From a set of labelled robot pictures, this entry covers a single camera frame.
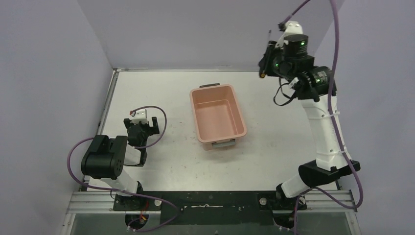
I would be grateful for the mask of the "black yellow screwdriver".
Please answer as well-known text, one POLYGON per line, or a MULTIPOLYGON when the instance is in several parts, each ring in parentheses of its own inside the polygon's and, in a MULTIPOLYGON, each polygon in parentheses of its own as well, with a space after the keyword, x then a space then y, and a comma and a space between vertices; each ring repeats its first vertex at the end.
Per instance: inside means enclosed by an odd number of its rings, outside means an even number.
POLYGON ((259 72, 258 72, 259 78, 264 78, 266 76, 266 73, 265 73, 266 65, 267 65, 266 59, 268 58, 271 34, 272 34, 272 30, 269 29, 268 36, 267 36, 266 50, 265 50, 265 52, 263 54, 262 59, 258 62, 258 66, 259 66, 259 72))

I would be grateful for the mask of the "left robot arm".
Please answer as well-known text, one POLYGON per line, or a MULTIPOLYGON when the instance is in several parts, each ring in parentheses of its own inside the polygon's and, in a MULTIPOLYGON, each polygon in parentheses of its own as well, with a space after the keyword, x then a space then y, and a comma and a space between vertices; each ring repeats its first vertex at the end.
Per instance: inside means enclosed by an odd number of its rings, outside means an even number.
POLYGON ((248 72, 122 72, 104 131, 82 160, 141 210, 151 190, 267 189, 265 106, 248 72))

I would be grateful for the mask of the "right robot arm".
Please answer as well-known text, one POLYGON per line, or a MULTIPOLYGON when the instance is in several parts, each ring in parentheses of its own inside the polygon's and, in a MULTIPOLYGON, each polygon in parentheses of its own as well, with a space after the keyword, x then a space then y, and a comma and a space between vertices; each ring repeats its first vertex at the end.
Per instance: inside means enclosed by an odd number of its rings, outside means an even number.
POLYGON ((307 53, 308 36, 293 34, 282 43, 269 41, 258 63, 261 77, 285 79, 306 112, 316 146, 315 159, 301 164, 298 173, 276 187, 276 205, 287 210, 300 195, 348 175, 356 176, 360 163, 349 156, 339 124, 332 70, 316 66, 307 53))

